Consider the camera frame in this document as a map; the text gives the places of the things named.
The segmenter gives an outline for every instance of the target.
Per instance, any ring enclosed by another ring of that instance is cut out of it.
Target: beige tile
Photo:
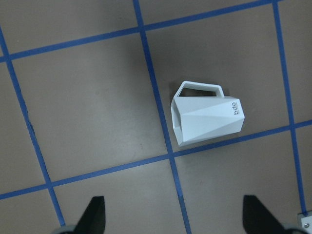
[[[67,224],[75,224],[93,196],[103,195],[105,234],[185,233],[169,161],[119,171],[60,187]]]
[[[312,119],[312,1],[279,3],[286,62],[296,122]]]
[[[52,180],[167,153],[139,35],[14,65]]]
[[[190,147],[289,124],[271,5],[147,35],[174,151],[170,103],[184,80],[221,85],[241,100],[245,114],[239,134]]]
[[[299,128],[296,132],[306,206],[312,210],[312,126]]]
[[[300,203],[289,132],[176,158],[192,233],[245,233],[244,195],[256,195],[282,223]]]
[[[0,63],[0,194],[44,183],[5,63]]]
[[[0,200],[0,232],[49,234],[59,227],[47,190]]]
[[[239,5],[249,0],[140,0],[144,23],[172,20],[206,11]]]
[[[3,1],[0,23],[10,53],[129,27],[132,1]]]

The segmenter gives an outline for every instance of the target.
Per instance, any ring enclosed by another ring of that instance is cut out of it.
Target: handle
[[[215,92],[215,95],[217,97],[224,98],[223,90],[220,85],[216,84],[204,84],[204,83],[197,83],[192,81],[184,81],[182,82],[180,88],[176,92],[174,98],[180,96],[182,89],[188,88],[188,89],[195,89],[195,90],[202,90],[202,91],[212,91]]]

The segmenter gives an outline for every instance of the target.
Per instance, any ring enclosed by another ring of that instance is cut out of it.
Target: blue line
[[[26,50],[18,53],[14,53],[10,55],[10,59],[20,59],[23,57],[28,57],[32,55],[38,55],[46,52],[51,52],[55,50],[60,50],[60,49],[65,49],[73,46],[78,46],[78,45],[83,45],[83,44],[88,44],[91,42],[96,42],[100,40],[106,40],[106,39],[111,39],[111,38],[117,38],[125,35],[130,35],[133,33],[138,33],[139,29],[137,27],[134,28],[128,28],[128,29],[123,29],[115,32],[110,32],[110,33],[104,33],[96,36],[91,36],[87,38],[81,38],[81,39],[76,39],[76,40],[71,40],[67,42],[62,42],[54,45],[48,45],[36,49],[31,49],[31,50]]]
[[[281,60],[282,74],[283,74],[283,80],[284,80],[284,88],[285,88],[289,123],[290,123],[291,136],[292,136],[292,150],[293,150],[294,162],[295,162],[295,168],[296,168],[296,174],[297,174],[297,184],[298,184],[300,205],[301,205],[302,213],[307,214],[307,208],[306,208],[306,203],[305,203],[305,198],[304,198],[304,189],[303,189],[303,183],[302,183],[302,174],[301,174],[301,168],[300,168],[300,158],[299,158],[299,152],[298,152],[298,146],[297,146],[295,125],[294,125],[293,106],[292,106],[291,91],[290,91],[288,72],[287,72],[287,63],[286,63],[286,56],[285,56],[285,49],[284,49],[284,42],[283,42],[283,34],[282,34],[282,27],[281,27],[277,2],[273,2],[273,12],[274,12],[274,19],[275,19],[279,55],[280,55],[280,60]]]
[[[155,97],[157,108],[158,108],[158,114],[159,114],[159,118],[160,118],[160,122],[161,122],[161,127],[162,127],[162,131],[164,134],[167,151],[168,151],[168,154],[170,156],[170,166],[171,166],[172,174],[173,174],[174,181],[175,181],[175,189],[176,189],[176,192],[178,195],[178,200],[180,203],[180,208],[181,208],[182,217],[183,217],[183,221],[184,221],[184,225],[185,225],[185,230],[186,230],[187,234],[191,234],[192,232],[191,232],[191,227],[190,227],[190,223],[189,223],[189,218],[188,218],[186,208],[185,208],[185,202],[184,202],[184,197],[182,194],[182,188],[181,188],[179,176],[177,173],[176,162],[175,162],[175,159],[173,158],[173,155],[172,155],[173,150],[172,150],[172,146],[171,146],[171,142],[170,142],[169,131],[168,131],[166,118],[165,118],[165,114],[164,114],[162,103],[161,103],[161,97],[160,97],[160,93],[159,93],[159,89],[158,89],[158,85],[157,85],[157,80],[155,77],[155,71],[154,71],[154,67],[153,67],[151,52],[150,52],[149,45],[147,42],[146,32],[144,30],[144,22],[143,22],[142,13],[141,13],[141,9],[140,9],[140,5],[139,5],[138,0],[133,0],[133,5],[134,5],[135,13],[136,13],[137,24],[138,24],[139,29],[140,29],[142,46],[143,46],[143,50],[144,50],[147,68],[148,68],[149,75],[150,75],[150,80],[151,80],[151,84],[152,84],[152,88],[153,88],[154,97]]]
[[[302,128],[302,127],[306,127],[306,126],[310,126],[312,125],[312,120],[308,120],[308,121],[304,121],[304,122],[301,122],[301,123],[296,123],[294,125],[295,128]]]
[[[48,188],[48,186],[46,184],[41,184],[38,186],[34,186],[34,187],[26,188],[26,189],[21,189],[21,190],[17,190],[17,191],[5,193],[5,194],[1,194],[0,200],[7,199],[10,197],[14,197],[14,196],[23,195],[23,194],[29,194],[29,193],[37,192],[37,191],[44,190],[47,188]]]
[[[133,168],[133,167],[138,167],[138,166],[150,164],[153,162],[163,161],[166,159],[169,159],[168,155],[161,155],[161,156],[156,156],[156,157],[152,157],[152,158],[148,158],[148,159],[143,159],[143,160],[140,160],[137,162],[131,162],[131,163],[123,164],[123,165],[116,166],[116,167],[111,167],[111,168],[107,168],[107,169],[103,169],[103,170],[99,170],[99,171],[95,171],[95,172],[91,172],[91,173],[86,173],[83,175],[74,176],[74,177],[67,178],[67,179],[61,179],[58,181],[54,181],[54,182],[52,182],[52,186],[55,187],[55,186],[60,186],[60,185],[64,185],[64,184],[69,184],[69,183],[77,182],[80,180],[93,178],[96,176],[102,176],[105,174],[118,172],[118,171],[122,171],[125,169]]]
[[[289,126],[275,128],[275,129],[263,131],[260,133],[254,133],[254,134],[250,134],[250,135],[246,135],[246,136],[240,136],[237,138],[228,139],[228,140],[224,140],[224,141],[220,141],[220,142],[216,142],[216,143],[212,143],[212,144],[208,144],[208,145],[198,146],[198,147],[195,147],[192,149],[174,152],[173,155],[174,155],[174,157],[179,157],[179,156],[183,156],[183,155],[193,154],[193,153],[197,153],[197,152],[201,152],[201,151],[205,151],[205,150],[219,148],[222,146],[232,145],[232,144],[239,143],[239,142],[244,142],[244,141],[248,141],[248,140],[252,140],[252,139],[256,139],[256,138],[260,138],[260,137],[265,137],[265,136],[285,132],[288,130],[290,130]]]
[[[30,119],[29,119],[29,116],[28,116],[26,103],[25,103],[25,100],[24,100],[24,98],[22,96],[22,93],[21,93],[21,90],[20,90],[20,84],[19,84],[17,76],[15,74],[15,70],[14,70],[12,61],[10,60],[9,51],[8,51],[7,46],[6,46],[5,39],[4,39],[4,36],[3,36],[1,28],[0,28],[0,44],[1,44],[2,52],[3,52],[4,58],[5,58],[5,62],[6,62],[7,68],[9,70],[9,74],[10,74],[13,86],[14,86],[14,89],[15,89],[15,93],[16,93],[18,101],[19,101],[19,106],[21,108],[21,111],[22,111],[22,114],[23,114],[23,117],[24,117],[27,129],[28,129],[29,136],[30,136],[31,141],[33,143],[33,146],[34,146],[34,149],[35,149],[35,152],[36,152],[36,155],[37,155],[37,159],[39,161],[39,165],[40,165],[40,168],[41,168],[41,171],[42,171],[45,183],[49,187],[49,185],[51,183],[51,179],[49,177],[49,174],[48,174],[48,171],[47,171],[47,168],[46,168],[43,156],[41,154],[41,150],[40,150],[40,147],[38,145],[38,142],[37,142],[37,139],[36,139],[36,136],[35,136],[35,132],[34,132],[33,126],[30,123]],[[56,196],[55,197],[51,196],[51,199],[52,199],[52,202],[53,202],[54,205],[58,204],[58,202],[56,200],[57,199]],[[58,220],[59,220],[60,224],[65,223],[62,214],[58,212],[58,210],[60,211],[60,207],[59,206],[58,207],[54,206],[54,207],[55,207],[55,209],[57,211]]]
[[[188,23],[188,22],[192,22],[192,21],[207,19],[210,17],[220,16],[220,15],[224,15],[224,14],[235,12],[235,11],[246,10],[249,8],[262,6],[262,5],[266,5],[266,4],[270,4],[270,3],[272,3],[271,0],[252,1],[249,3],[230,6],[230,7],[226,7],[226,8],[222,8],[222,9],[218,9],[218,10],[213,10],[213,11],[208,11],[208,12],[204,12],[204,13],[200,13],[200,14],[196,14],[196,15],[181,17],[178,19],[171,19],[171,20],[167,20],[167,21],[163,21],[163,22],[148,24],[148,25],[144,26],[144,29],[146,31],[150,31],[150,30],[154,30],[154,29],[158,29],[158,28],[164,28],[164,27]]]

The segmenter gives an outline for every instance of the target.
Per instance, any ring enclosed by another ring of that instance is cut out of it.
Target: white plastic container
[[[215,97],[180,97],[183,88],[213,91]],[[225,97],[221,86],[184,81],[171,103],[179,146],[240,132],[245,116],[239,99]]]

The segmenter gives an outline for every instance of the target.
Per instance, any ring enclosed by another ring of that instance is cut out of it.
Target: floor
[[[0,233],[49,234],[104,195],[106,234],[244,233],[254,194],[312,210],[312,1],[2,1]],[[179,147],[184,80],[242,131]]]

